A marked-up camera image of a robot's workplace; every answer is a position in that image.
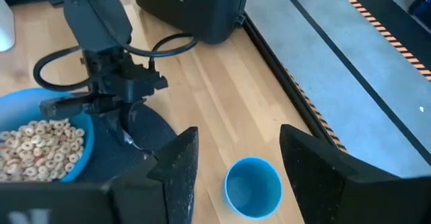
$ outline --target black base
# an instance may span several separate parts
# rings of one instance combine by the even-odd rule
[[[146,105],[136,107],[136,124],[131,126],[131,136],[138,147],[156,152],[172,141],[176,134],[169,124]],[[138,164],[143,154],[126,143],[119,143],[107,132],[105,121],[93,117],[94,150],[77,182],[106,182]]]

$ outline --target hazard tape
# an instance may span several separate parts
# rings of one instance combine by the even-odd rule
[[[316,106],[311,102],[310,98],[307,97],[307,95],[305,94],[305,92],[301,88],[301,86],[298,83],[296,83],[296,80],[294,79],[294,77],[292,76],[292,74],[286,68],[284,70],[286,70],[286,73],[288,73],[290,79],[292,79],[292,81],[295,83],[296,88],[301,92],[302,97],[305,99],[305,101],[307,102],[308,106],[310,106],[311,110],[314,112],[314,114],[316,115],[316,117],[319,119],[319,121],[321,122],[321,124],[325,128],[326,132],[331,137],[332,141],[335,143],[335,146],[340,151],[343,151],[344,153],[348,153],[347,149],[344,147],[343,143],[341,143],[341,141],[339,140],[339,138],[337,137],[337,135],[334,133],[334,131],[332,130],[332,128],[329,126],[328,122],[325,119],[323,119],[322,114],[317,110]]]
[[[386,38],[388,42],[401,53],[428,81],[431,81],[431,71],[425,68],[419,60],[409,52],[370,12],[364,8],[357,0],[348,0],[375,28]]]

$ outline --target black appliance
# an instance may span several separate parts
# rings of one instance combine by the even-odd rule
[[[208,44],[226,40],[245,20],[246,0],[136,0],[168,24]]]
[[[305,223],[431,223],[430,177],[398,178],[290,125],[280,147]]]
[[[431,0],[415,0],[409,6],[409,13],[415,15],[422,23],[431,29]]]

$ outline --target wooden surface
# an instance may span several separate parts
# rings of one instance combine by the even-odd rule
[[[138,8],[135,0],[122,0],[133,25],[132,45],[150,49],[176,31]],[[16,45],[0,53],[0,94],[36,86],[34,63],[55,50],[77,43],[61,8],[48,3],[12,8]],[[167,45],[178,46],[183,43]],[[77,52],[59,59],[42,72],[45,79],[75,83],[87,77]],[[147,59],[134,57],[135,63]],[[303,223],[279,151],[283,123],[309,133],[244,30],[217,46],[198,44],[177,57],[156,60],[169,88],[158,91],[147,105],[180,133],[199,127],[199,171],[195,188],[193,223],[256,223],[231,212],[222,201],[222,180],[228,166],[246,155],[268,159],[284,182],[284,198],[276,215],[258,223]]]

